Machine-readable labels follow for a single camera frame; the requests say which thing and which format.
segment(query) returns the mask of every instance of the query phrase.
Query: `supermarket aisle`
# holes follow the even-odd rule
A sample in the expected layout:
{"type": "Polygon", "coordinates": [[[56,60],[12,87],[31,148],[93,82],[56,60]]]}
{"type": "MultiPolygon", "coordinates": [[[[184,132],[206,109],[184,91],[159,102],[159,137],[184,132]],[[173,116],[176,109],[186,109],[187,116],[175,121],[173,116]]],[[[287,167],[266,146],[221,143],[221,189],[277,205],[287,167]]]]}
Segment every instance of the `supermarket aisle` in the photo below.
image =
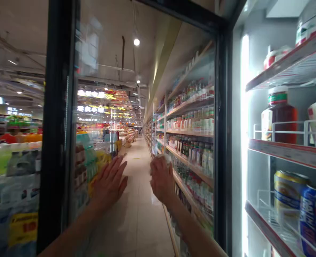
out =
{"type": "Polygon", "coordinates": [[[95,229],[88,256],[173,257],[164,209],[149,183],[151,159],[142,135],[127,149],[124,161],[128,186],[95,229]]]}

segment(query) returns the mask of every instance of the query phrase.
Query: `blue can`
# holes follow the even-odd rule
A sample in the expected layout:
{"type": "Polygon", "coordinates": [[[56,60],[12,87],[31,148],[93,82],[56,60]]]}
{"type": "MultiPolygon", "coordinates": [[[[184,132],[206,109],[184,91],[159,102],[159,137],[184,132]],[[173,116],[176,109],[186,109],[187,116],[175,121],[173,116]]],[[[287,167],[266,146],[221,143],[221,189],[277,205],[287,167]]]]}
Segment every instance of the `blue can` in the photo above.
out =
{"type": "MultiPolygon", "coordinates": [[[[299,232],[316,247],[316,187],[304,189],[301,197],[299,232]]],[[[305,256],[316,257],[316,251],[301,239],[301,248],[305,256]]]]}

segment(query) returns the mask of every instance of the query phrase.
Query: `brown bottle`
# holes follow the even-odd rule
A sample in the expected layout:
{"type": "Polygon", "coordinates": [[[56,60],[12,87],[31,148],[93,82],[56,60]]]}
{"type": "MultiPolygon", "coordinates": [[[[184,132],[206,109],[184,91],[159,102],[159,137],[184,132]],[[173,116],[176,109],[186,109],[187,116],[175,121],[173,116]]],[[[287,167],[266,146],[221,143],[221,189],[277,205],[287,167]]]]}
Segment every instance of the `brown bottle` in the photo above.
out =
{"type": "MultiPolygon", "coordinates": [[[[261,113],[262,140],[272,141],[272,123],[297,121],[297,110],[287,103],[287,86],[269,90],[269,107],[261,113]]],[[[276,124],[275,131],[297,131],[297,123],[276,124]]],[[[275,142],[296,144],[296,134],[275,133],[275,142]]]]}

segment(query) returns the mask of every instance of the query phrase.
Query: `bottle cap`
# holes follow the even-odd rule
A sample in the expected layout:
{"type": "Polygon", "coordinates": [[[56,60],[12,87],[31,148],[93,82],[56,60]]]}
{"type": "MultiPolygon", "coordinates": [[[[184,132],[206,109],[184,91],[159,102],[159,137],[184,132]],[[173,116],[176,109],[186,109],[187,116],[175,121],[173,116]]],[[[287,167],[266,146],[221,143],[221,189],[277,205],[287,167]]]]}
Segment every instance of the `bottle cap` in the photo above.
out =
{"type": "Polygon", "coordinates": [[[280,93],[280,92],[287,92],[289,89],[287,86],[277,86],[274,88],[269,89],[269,95],[280,93]]]}

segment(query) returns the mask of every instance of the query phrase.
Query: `hand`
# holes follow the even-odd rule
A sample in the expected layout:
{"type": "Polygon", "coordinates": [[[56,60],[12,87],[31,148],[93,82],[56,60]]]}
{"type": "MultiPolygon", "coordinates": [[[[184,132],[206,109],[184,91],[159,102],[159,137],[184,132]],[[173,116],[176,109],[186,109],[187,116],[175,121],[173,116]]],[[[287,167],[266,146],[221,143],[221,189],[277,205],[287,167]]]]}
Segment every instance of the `hand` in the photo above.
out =
{"type": "Polygon", "coordinates": [[[167,167],[165,157],[159,156],[153,158],[150,166],[152,191],[159,201],[168,207],[173,197],[175,197],[172,163],[167,167]]]}
{"type": "Polygon", "coordinates": [[[115,157],[111,163],[104,166],[94,184],[94,196],[90,205],[98,212],[105,212],[122,196],[128,181],[126,176],[122,181],[122,174],[127,161],[122,165],[123,156],[115,157]]]}

